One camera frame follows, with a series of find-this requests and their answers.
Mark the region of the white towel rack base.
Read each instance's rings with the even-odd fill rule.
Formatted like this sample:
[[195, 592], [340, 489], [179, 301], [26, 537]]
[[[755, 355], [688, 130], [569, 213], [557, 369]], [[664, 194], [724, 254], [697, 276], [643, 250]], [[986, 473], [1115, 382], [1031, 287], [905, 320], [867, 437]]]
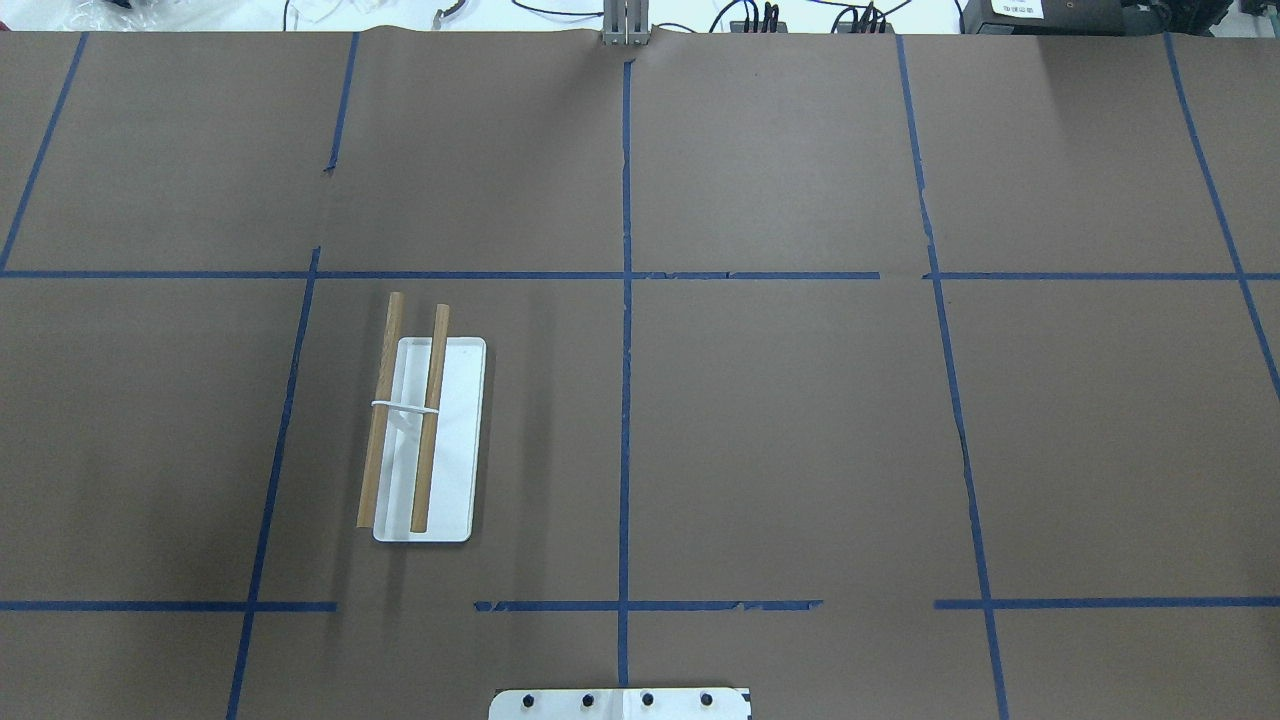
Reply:
[[[422, 406], [429, 337], [404, 337], [397, 347], [390, 400]], [[387, 423], [372, 538], [383, 543], [463, 543], [474, 529], [483, 424], [486, 342], [479, 337], [447, 341], [445, 370], [428, 529], [410, 530], [420, 432]]]

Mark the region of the wooden rack rod near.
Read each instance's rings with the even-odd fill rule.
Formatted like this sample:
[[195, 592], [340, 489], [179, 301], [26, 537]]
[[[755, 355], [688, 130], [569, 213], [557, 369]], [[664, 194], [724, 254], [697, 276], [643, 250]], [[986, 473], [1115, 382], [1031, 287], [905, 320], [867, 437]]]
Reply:
[[438, 304], [433, 318], [431, 347], [428, 356], [428, 374], [422, 402], [425, 414], [422, 415], [420, 430], [413, 502], [410, 518], [410, 530], [412, 533], [424, 533], [428, 529], [449, 328], [451, 306], [448, 304]]

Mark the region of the white rack centre bracket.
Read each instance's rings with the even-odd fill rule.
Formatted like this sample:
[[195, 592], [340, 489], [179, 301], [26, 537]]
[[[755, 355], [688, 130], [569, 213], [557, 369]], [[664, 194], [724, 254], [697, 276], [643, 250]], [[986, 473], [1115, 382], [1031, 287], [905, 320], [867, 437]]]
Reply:
[[424, 407], [387, 400], [374, 400], [370, 405], [375, 409], [387, 410], [387, 423], [404, 433], [410, 433], [411, 430], [420, 432], [422, 425], [421, 416], [436, 416], [439, 414], [438, 407]]

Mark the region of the aluminium frame post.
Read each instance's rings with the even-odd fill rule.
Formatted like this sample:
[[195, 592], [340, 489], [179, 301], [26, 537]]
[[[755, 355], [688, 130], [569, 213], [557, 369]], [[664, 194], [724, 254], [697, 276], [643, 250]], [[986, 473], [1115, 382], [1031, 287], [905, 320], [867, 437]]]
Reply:
[[605, 46], [635, 47], [652, 37], [648, 0], [605, 0], [602, 3], [602, 42]]

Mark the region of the white pedestal column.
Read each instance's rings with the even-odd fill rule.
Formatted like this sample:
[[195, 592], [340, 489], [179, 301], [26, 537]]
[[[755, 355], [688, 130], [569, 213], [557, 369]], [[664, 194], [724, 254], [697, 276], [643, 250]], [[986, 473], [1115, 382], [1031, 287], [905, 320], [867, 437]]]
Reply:
[[508, 689], [489, 719], [751, 719], [750, 691], [731, 687]]

